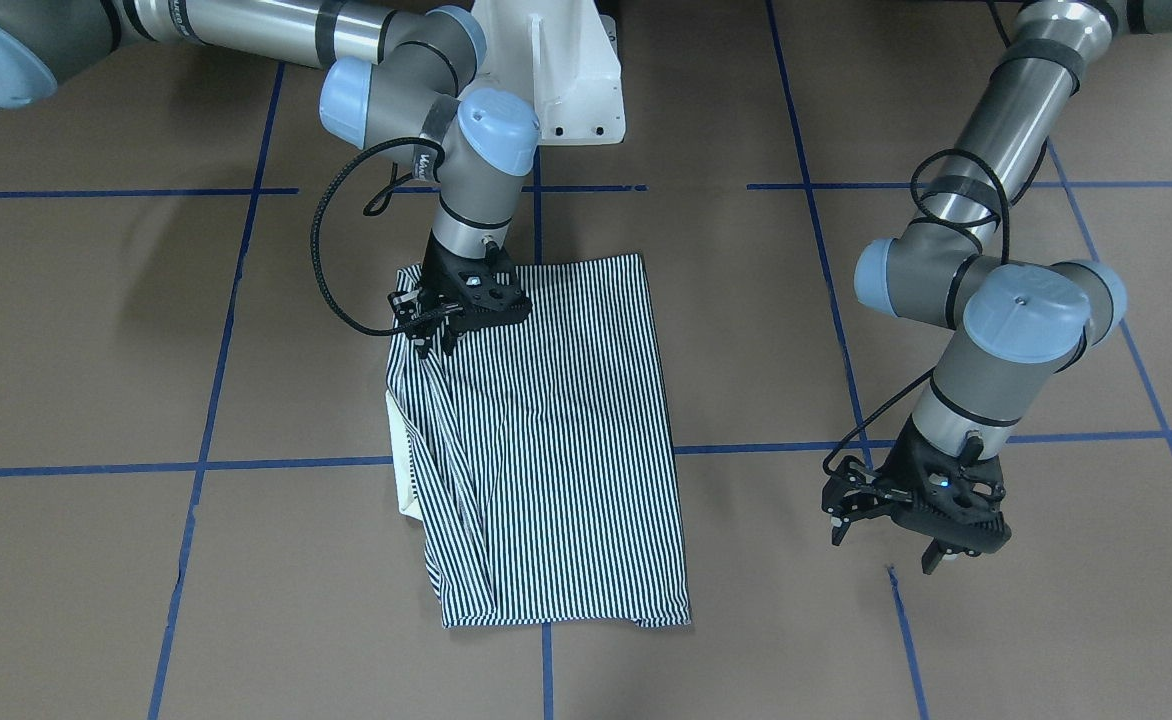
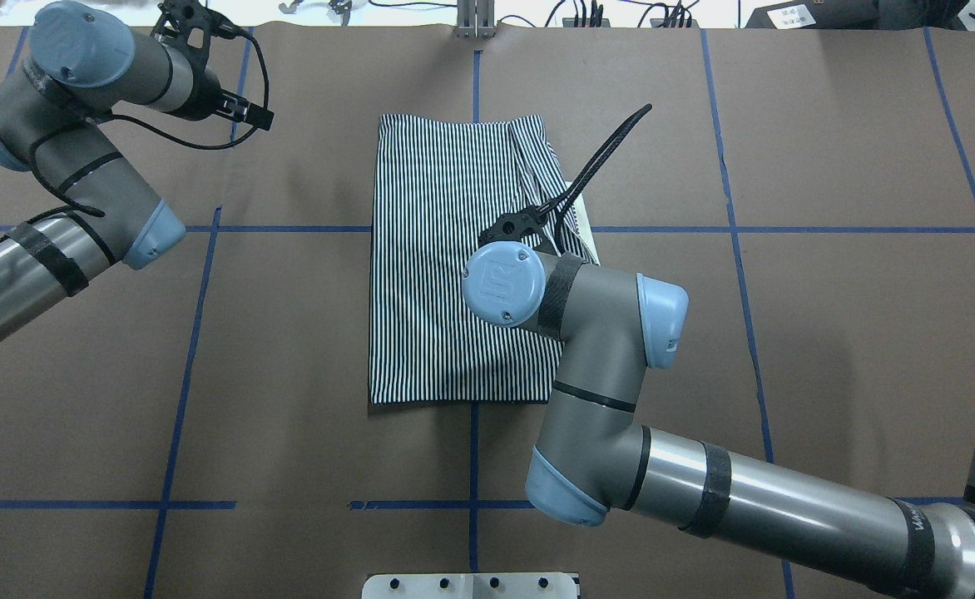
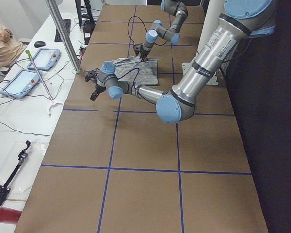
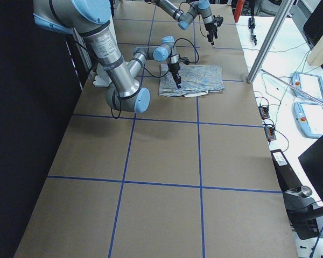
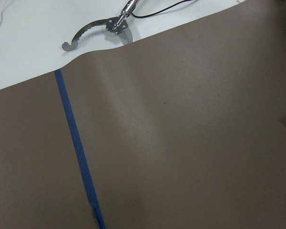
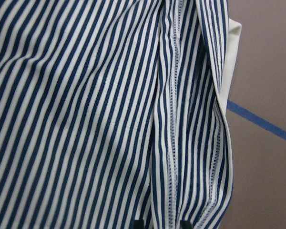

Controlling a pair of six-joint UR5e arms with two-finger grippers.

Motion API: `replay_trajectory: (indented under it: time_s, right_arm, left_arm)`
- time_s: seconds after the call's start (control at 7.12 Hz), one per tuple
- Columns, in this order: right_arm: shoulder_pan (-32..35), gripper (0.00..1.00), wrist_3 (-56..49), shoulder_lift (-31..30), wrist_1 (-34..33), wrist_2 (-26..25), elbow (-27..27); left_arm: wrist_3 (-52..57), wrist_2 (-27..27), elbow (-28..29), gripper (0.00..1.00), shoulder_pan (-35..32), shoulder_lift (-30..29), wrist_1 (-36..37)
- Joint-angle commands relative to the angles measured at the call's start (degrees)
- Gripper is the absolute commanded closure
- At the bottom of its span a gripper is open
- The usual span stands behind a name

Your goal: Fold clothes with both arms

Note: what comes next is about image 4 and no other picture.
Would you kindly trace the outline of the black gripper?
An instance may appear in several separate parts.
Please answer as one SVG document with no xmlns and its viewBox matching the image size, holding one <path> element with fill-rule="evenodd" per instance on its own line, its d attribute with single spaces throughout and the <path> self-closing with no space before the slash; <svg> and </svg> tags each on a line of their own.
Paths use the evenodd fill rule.
<svg viewBox="0 0 323 258">
<path fill-rule="evenodd" d="M 181 77 L 179 75 L 179 70 L 180 64 L 178 62 L 169 64 L 169 72 L 172 74 L 177 88 L 181 88 Z"/>
<path fill-rule="evenodd" d="M 217 35 L 217 27 L 213 24 L 213 21 L 209 23 L 205 23 L 205 28 L 207 31 L 207 39 L 208 42 L 213 45 L 214 44 L 214 38 L 218 38 Z"/>
</svg>

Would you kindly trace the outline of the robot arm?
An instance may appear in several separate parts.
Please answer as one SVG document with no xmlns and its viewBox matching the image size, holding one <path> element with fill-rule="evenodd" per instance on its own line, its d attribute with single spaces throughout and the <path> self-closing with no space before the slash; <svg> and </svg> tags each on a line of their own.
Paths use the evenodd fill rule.
<svg viewBox="0 0 323 258">
<path fill-rule="evenodd" d="M 143 113 L 148 108 L 149 90 L 135 79 L 147 60 L 169 61 L 168 70 L 180 87 L 179 56 L 174 38 L 163 38 L 157 47 L 138 47 L 134 57 L 125 62 L 110 31 L 109 1 L 34 1 L 33 15 L 35 23 L 46 30 L 64 34 L 77 30 L 111 79 L 106 101 L 114 110 Z"/>
<path fill-rule="evenodd" d="M 165 0 L 145 2 L 154 4 L 164 10 L 169 16 L 178 22 L 178 26 L 182 30 L 187 30 L 196 17 L 200 16 L 207 31 L 205 38 L 207 38 L 208 42 L 214 46 L 214 39 L 217 39 L 217 28 L 223 23 L 223 17 L 212 14 L 209 1 L 195 1 L 189 3 L 188 11 L 181 9 L 181 3 L 177 7 L 170 1 Z"/>
</svg>

